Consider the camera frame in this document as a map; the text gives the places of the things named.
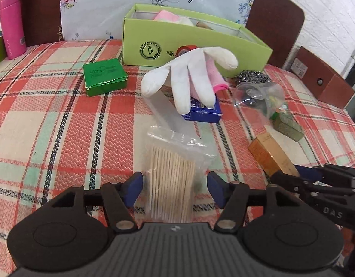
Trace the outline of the gold cardboard box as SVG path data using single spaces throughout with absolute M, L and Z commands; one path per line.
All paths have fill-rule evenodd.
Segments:
M 248 149 L 268 176 L 278 171 L 287 175 L 300 176 L 296 167 L 270 133 L 258 135 L 250 143 Z

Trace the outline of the olive green small box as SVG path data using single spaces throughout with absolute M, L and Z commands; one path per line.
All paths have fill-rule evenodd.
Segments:
M 272 116 L 273 128 L 288 138 L 299 142 L 304 137 L 303 128 L 285 113 Z

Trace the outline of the toothpick bag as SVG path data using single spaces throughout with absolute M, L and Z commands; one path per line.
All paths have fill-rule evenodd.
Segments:
M 146 134 L 147 215 L 165 223 L 188 223 L 194 192 L 217 156 L 214 144 L 198 136 L 193 123 L 161 91 L 144 101 L 156 119 Z

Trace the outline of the dark blue box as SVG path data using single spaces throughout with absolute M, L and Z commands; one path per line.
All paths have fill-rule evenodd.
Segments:
M 214 106 L 209 108 L 200 101 L 191 98 L 191 110 L 189 113 L 183 115 L 183 118 L 186 121 L 218 123 L 221 120 L 222 115 L 223 113 L 218 99 L 216 99 Z

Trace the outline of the clear plastic cup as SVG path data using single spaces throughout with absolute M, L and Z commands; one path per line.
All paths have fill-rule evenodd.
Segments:
M 280 85 L 270 83 L 241 83 L 233 91 L 233 104 L 239 109 L 257 111 L 270 119 L 270 102 L 268 94 L 273 91 L 283 91 Z

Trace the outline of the dark green box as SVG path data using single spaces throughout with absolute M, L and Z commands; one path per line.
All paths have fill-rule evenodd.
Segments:
M 117 58 L 84 64 L 83 77 L 88 97 L 127 87 L 127 73 Z

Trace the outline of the steel wool scrubber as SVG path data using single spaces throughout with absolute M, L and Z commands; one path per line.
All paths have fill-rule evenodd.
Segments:
M 241 83 L 270 83 L 272 80 L 271 78 L 259 71 L 252 71 L 252 70 L 244 70 L 240 72 L 238 75 L 235 76 L 236 85 Z

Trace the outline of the white glove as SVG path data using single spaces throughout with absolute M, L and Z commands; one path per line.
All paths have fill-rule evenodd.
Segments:
M 184 25 L 184 26 L 192 26 L 192 27 L 195 27 L 195 25 L 192 23 L 192 21 L 187 18 L 187 17 L 179 17 L 176 21 L 175 21 L 176 24 L 181 24 L 181 25 Z
M 149 98 L 170 79 L 174 104 L 179 114 L 191 110 L 191 90 L 194 89 L 202 104 L 213 107 L 216 96 L 209 79 L 207 60 L 213 60 L 227 70 L 238 67 L 236 56 L 222 47 L 193 49 L 166 63 L 164 66 L 147 72 L 141 82 L 142 96 Z

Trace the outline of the red tape roll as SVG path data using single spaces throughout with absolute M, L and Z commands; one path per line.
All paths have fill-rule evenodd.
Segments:
M 177 49 L 175 57 L 180 57 L 181 55 L 190 52 L 194 49 L 198 49 L 198 47 L 195 45 L 181 46 L 180 48 Z

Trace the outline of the green colourful small box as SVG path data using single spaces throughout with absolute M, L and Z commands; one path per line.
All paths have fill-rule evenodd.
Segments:
M 288 104 L 285 101 L 285 94 L 283 91 L 273 91 L 268 94 L 270 102 L 270 115 L 275 113 L 289 113 Z

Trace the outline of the brown cardboard box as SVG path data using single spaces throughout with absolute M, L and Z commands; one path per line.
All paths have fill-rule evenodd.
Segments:
M 339 73 L 302 46 L 290 71 L 301 79 L 317 100 L 339 109 L 344 109 L 355 93 Z

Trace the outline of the plaid bed sheet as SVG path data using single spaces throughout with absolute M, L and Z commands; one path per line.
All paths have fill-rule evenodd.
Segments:
M 84 64 L 118 58 L 121 41 L 42 44 L 0 63 L 0 276 L 15 265 L 6 239 L 11 228 L 70 186 L 99 188 L 144 169 L 145 138 L 155 123 L 140 93 L 147 68 L 127 66 L 126 88 L 90 98 Z M 344 110 L 316 100 L 290 72 L 265 72 L 285 93 L 305 136 L 293 141 L 271 125 L 251 127 L 233 105 L 232 90 L 217 95 L 223 113 L 216 124 L 195 123 L 217 157 L 211 170 L 222 178 L 263 188 L 266 177 L 248 151 L 269 132 L 294 164 L 355 167 L 355 124 Z

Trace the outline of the brown wooden headboard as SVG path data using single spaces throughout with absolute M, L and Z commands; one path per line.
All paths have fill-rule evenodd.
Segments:
M 63 39 L 59 0 L 21 0 L 21 13 L 28 46 Z M 246 28 L 273 49 L 268 64 L 281 68 L 304 20 L 303 10 L 291 0 L 254 0 Z

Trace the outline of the light green cardboard box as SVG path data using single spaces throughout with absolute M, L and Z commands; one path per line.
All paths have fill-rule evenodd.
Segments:
M 156 21 L 154 18 L 162 10 L 187 17 L 193 24 L 205 23 L 209 28 Z M 175 58 L 178 48 L 188 45 L 230 50 L 239 64 L 234 70 L 218 66 L 226 78 L 244 70 L 262 71 L 273 52 L 243 25 L 209 14 L 135 4 L 124 18 L 122 60 L 125 65 L 159 67 Z

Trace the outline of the pink thermos bottle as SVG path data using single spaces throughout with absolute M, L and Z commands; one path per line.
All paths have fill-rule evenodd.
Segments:
M 21 0 L 0 0 L 0 23 L 8 59 L 26 52 Z

